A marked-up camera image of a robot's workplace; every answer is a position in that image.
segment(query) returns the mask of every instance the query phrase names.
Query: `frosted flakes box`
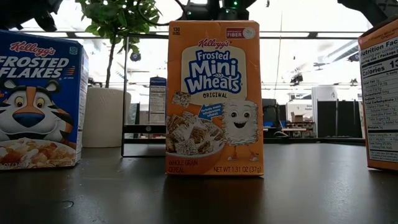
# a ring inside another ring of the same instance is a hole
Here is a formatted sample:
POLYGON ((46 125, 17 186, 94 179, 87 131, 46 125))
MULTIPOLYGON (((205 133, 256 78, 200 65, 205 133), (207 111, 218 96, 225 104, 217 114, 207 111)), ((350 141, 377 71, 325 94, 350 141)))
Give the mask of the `frosted flakes box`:
POLYGON ((0 31, 0 170, 80 159, 88 61, 75 41, 0 31))
POLYGON ((398 17, 358 38, 368 167, 398 170, 398 17))
POLYGON ((259 25, 170 23, 166 170, 262 175, 259 25))

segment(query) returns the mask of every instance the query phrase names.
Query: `potted plant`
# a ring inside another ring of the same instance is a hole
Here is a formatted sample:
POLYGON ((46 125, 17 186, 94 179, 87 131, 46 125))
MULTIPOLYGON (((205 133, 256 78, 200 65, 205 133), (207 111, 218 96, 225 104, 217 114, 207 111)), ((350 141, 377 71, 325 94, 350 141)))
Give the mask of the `potted plant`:
MULTIPOLYGON (((155 0, 140 1, 138 8, 137 0, 80 0, 83 20, 85 17, 91 19, 91 25, 85 32, 108 38, 111 42, 109 53, 108 68, 106 69, 105 88, 109 88, 109 79, 111 77, 111 67, 113 61, 114 48, 116 44, 123 41, 122 52, 126 47, 124 37, 127 34, 147 34, 149 27, 154 26, 159 20, 159 10, 155 7, 155 0), (148 23, 140 15, 150 20, 148 23)), ((134 53, 139 53, 137 43, 139 39, 130 38, 129 49, 134 53)))
MULTIPOLYGON (((119 50, 122 52, 127 44, 124 38, 127 34, 147 34, 149 27, 159 20, 160 12, 154 0, 141 0, 139 8, 137 0, 80 0, 80 4, 82 19, 91 19, 86 32, 111 42, 105 88, 89 88, 87 91, 83 147, 119 147, 122 144, 123 91, 109 88, 115 46, 123 41, 119 50)), ((130 38, 129 49, 139 53, 138 42, 138 38, 130 38)), ((127 93, 126 112, 130 102, 131 95, 127 93)))

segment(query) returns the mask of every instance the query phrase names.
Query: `desk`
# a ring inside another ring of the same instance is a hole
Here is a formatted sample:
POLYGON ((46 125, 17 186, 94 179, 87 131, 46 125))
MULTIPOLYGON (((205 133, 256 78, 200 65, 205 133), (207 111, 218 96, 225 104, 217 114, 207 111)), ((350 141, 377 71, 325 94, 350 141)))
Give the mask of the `desk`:
POLYGON ((398 174, 369 170, 364 147, 266 144, 264 152, 263 178, 227 178, 167 177, 164 158, 83 149, 73 169, 2 172, 1 223, 398 221, 398 174))

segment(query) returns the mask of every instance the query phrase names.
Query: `black stand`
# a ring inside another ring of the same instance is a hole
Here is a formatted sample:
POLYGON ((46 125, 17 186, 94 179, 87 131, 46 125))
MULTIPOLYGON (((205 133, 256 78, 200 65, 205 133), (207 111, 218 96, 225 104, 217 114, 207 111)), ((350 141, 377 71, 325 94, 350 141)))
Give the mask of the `black stand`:
POLYGON ((126 124, 126 93, 127 93, 127 60, 129 59, 129 38, 136 34, 129 34, 126 37, 126 48, 124 58, 124 85, 123 85, 123 130, 122 130, 122 157, 157 157, 165 156, 165 139, 129 139, 125 134, 165 134, 165 125, 134 125, 126 124))

